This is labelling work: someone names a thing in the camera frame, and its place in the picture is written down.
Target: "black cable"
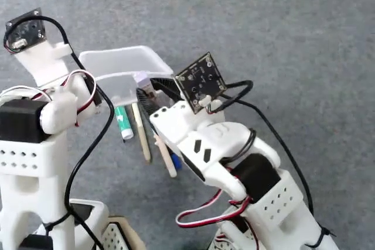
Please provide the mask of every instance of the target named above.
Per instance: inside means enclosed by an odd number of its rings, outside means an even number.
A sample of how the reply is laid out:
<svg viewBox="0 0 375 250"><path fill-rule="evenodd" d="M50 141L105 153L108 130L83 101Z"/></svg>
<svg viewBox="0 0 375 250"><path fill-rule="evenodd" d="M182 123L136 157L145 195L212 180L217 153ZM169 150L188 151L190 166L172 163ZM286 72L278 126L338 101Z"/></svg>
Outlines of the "black cable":
<svg viewBox="0 0 375 250"><path fill-rule="evenodd" d="M215 114L219 111L222 111L222 110L226 109L230 105L233 105L236 101L238 101L240 98L242 98L247 93L249 93L251 91L251 89L253 89L253 85L254 85L254 83L251 80L244 80L244 81L239 81L239 82L236 82L236 83L231 83L231 84L226 85L228 89L237 88L237 87L241 87L241 86L246 86L246 87L245 87L245 89L240 91L236 96L233 96L233 97L227 96L227 97L229 97L228 100L225 101L224 103L222 103L218 108L212 110L210 113Z"/></svg>
<svg viewBox="0 0 375 250"><path fill-rule="evenodd" d="M220 96L222 96L225 99L232 99L231 96L228 96L228 95L225 95L225 94L222 94ZM242 100L236 100L235 102L238 103L238 104L241 104L241 105L245 105L245 106L250 107L253 110L255 110L257 112L257 114L261 117L261 119L263 119L263 121L267 124L267 126L269 127L269 129L271 130L271 132L274 134L274 136L277 139L277 141L280 143L280 145L282 146L282 148L284 149L284 151L287 153L287 155L288 155L288 157L289 157L289 159L290 159L290 161L291 161L294 169L296 170L296 172L298 174L298 177L300 178L300 180L302 182L302 185L303 185L303 187L305 189L305 193L306 193L306 197L307 197L307 202L308 202L308 207L309 207L310 213L312 215L314 215L313 201L312 201L312 196L311 196L309 185L308 185L308 183L306 181L306 178L305 178L304 174L302 173L301 169L299 168L296 160L294 159L291 151L289 150L287 144L280 137L279 133L276 131L276 129L272 126L272 124L269 122L269 120L265 117L265 115L263 114L263 112L261 112L261 110L259 108L257 108L253 104L250 104L249 102L245 102L245 101L242 101Z"/></svg>
<svg viewBox="0 0 375 250"><path fill-rule="evenodd" d="M52 19L50 17L47 17L47 16L42 16L42 15L27 16L27 17L24 17L24 18L20 19L16 23L14 23L5 32L5 34L4 34L3 45L4 45L4 47L7 50L10 49L10 47L7 45L7 41L8 41L9 35L21 23L24 23L24 22L27 22L27 21L30 21L30 20L43 20L43 21L50 22L53 25L55 25L55 27L57 27L57 29L61 33L61 36L62 36L63 41L64 41L64 44L68 44L70 46L70 48L71 48L71 57L73 58L73 60L76 62L76 64L78 65L78 67L80 69L83 69L83 70L85 69L84 66L82 65L81 61L78 59L77 55L75 54L75 52L74 52L74 50L73 50L73 48L72 48L72 46L71 46L71 44L70 44L70 42L68 40L68 37L67 37L66 32L63 29L62 25L58 21L56 21L56 20L54 20L54 19ZM21 51L21 50L13 50L13 49L10 49L10 50L13 51L13 52L15 52L15 53L19 53ZM108 107L110 108L110 115L109 115L108 120L105 123L103 129L101 130L101 132L98 134L98 136L95 138L95 140L88 147L88 149L86 150L86 152L84 153L84 155L80 158L80 160L77 162L77 164L73 168L73 170L72 170L72 172L71 172L71 174L69 176L69 179L67 181L67 185L66 185L66 189L65 189L64 205L65 205L65 208L67 210L67 213L71 214L82 225L82 227L89 234L89 236L94 241L94 243L100 248L100 250L104 250L104 247L101 244L100 240L95 236L95 234L88 227L88 225L85 223L85 221L74 211L73 207L70 205L70 202L69 202L70 190L71 190L71 187L73 185L73 180L74 180L76 174L78 173L79 169L82 167L83 163L87 160L87 158L89 157L90 153L95 149L95 147L98 145L98 143L100 142L100 140L102 140L102 138L105 135L105 133L108 131L108 129L109 129L111 123L112 123L112 120L114 118L114 115L115 115L115 109L114 109L114 106L113 106L111 100L109 99L109 97L105 94L105 92L99 86L97 86L97 91L102 96L103 100L108 104ZM65 215L63 218L57 220L57 222L59 222L59 224L60 224L67 217L69 217L69 216ZM47 224L47 225L54 226L56 224L55 224L55 222L53 222L53 223L50 223L50 224Z"/></svg>
<svg viewBox="0 0 375 250"><path fill-rule="evenodd" d="M248 152L248 150L253 145L253 143L255 141L255 138L257 137L257 131L255 131L254 129L251 129L251 128L249 130L250 130L250 134L248 136L248 139L247 139L245 145L234 156L223 157L220 160L220 163L222 165L227 165L227 164L229 164L231 162L234 162L237 159L241 158L246 152Z"/></svg>

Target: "white cap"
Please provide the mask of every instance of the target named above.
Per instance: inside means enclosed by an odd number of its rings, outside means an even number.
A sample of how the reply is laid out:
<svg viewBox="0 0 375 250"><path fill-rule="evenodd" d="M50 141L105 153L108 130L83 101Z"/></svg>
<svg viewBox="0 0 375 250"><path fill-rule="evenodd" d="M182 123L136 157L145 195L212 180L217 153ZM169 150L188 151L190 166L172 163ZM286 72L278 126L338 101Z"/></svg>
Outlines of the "white cap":
<svg viewBox="0 0 375 250"><path fill-rule="evenodd" d="M121 136L123 140L129 140L134 137L133 130L131 128L122 130Z"/></svg>

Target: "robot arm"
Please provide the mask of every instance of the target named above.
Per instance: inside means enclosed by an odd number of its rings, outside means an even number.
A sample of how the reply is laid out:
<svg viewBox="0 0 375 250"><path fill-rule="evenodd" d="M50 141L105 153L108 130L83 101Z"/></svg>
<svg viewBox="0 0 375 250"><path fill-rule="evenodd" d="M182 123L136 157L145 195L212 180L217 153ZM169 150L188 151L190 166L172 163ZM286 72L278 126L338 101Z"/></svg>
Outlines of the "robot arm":
<svg viewBox="0 0 375 250"><path fill-rule="evenodd" d="M213 101L214 108L220 104ZM186 101L161 108L150 120L164 142L205 185L225 191L235 201L252 198L241 216L253 226L259 249L299 250L318 240L321 228L290 173L280 169L280 157L273 148L256 137L233 170L221 163L246 144L251 131L244 125L225 122L223 112L210 115L200 111L194 115ZM233 222L218 225L238 249L255 249L255 242ZM324 236L318 249L338 248L330 236Z"/></svg>

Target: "black diamond marking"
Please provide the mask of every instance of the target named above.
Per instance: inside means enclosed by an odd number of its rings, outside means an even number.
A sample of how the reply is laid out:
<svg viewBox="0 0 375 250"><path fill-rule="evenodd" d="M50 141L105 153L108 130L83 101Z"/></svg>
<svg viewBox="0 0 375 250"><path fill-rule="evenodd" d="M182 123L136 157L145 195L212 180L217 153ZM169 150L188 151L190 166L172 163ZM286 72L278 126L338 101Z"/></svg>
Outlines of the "black diamond marking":
<svg viewBox="0 0 375 250"><path fill-rule="evenodd" d="M205 149L203 160L204 160L204 162L207 163L208 161L210 161L210 159L211 159L211 149Z"/></svg>
<svg viewBox="0 0 375 250"><path fill-rule="evenodd" d="M201 144L202 144L202 140L195 140L195 145L194 145L195 153L198 153L200 151Z"/></svg>

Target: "red and white wire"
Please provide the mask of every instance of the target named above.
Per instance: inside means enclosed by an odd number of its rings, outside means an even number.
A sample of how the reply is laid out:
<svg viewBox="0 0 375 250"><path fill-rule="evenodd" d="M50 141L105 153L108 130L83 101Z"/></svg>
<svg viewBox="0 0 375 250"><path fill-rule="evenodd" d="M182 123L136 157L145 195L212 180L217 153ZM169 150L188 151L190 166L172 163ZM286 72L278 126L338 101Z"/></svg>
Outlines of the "red and white wire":
<svg viewBox="0 0 375 250"><path fill-rule="evenodd" d="M241 203L235 201L237 204L240 205L237 210L227 213L227 214L217 216L217 217L208 218L208 219L204 219L200 221L193 221L193 222L181 222L180 221L183 217L187 215L193 214L199 210L202 210L204 208L207 208L208 206L211 206L213 203L217 201L217 199L221 196L222 193L223 193L222 190L218 190L217 193L209 201L202 204L200 207L191 209L191 210L186 210L178 214L176 216L177 225L181 228L197 228L197 227L202 227L204 225L210 225L210 224L215 224L217 222L229 220L235 216L240 215L243 211L245 211L245 209L247 208L247 206L249 205L251 201L251 198L249 196L246 197Z"/></svg>
<svg viewBox="0 0 375 250"><path fill-rule="evenodd" d="M77 114L83 112L86 108L88 108L88 106L93 102L94 100L94 96L95 96L95 93L96 93L96 89L97 89L97 83L96 83L96 80L95 80L95 77L89 73L87 70L73 70L68 76L67 78L64 80L64 82L61 84L62 86L67 86L72 78L73 75L75 74L78 74L78 73L83 73L87 76L89 76L93 83L94 83L94 86L93 86L93 91L90 95L90 98L88 98L88 100L78 108L77 110Z"/></svg>
<svg viewBox="0 0 375 250"><path fill-rule="evenodd" d="M49 101L52 101L52 98L50 95L48 95L47 93L45 93L42 89L39 89L39 88L36 88L36 87L31 87L31 86L26 86L26 85L17 85L17 86L13 86L11 88L8 88L8 89L5 89L3 90L3 92L0 93L0 97L4 96L5 94L8 94L10 92L13 92L15 90L19 90L19 89L26 89L26 90L30 90L30 91L34 91L34 92L38 92L37 95L39 96L44 96L46 97Z"/></svg>

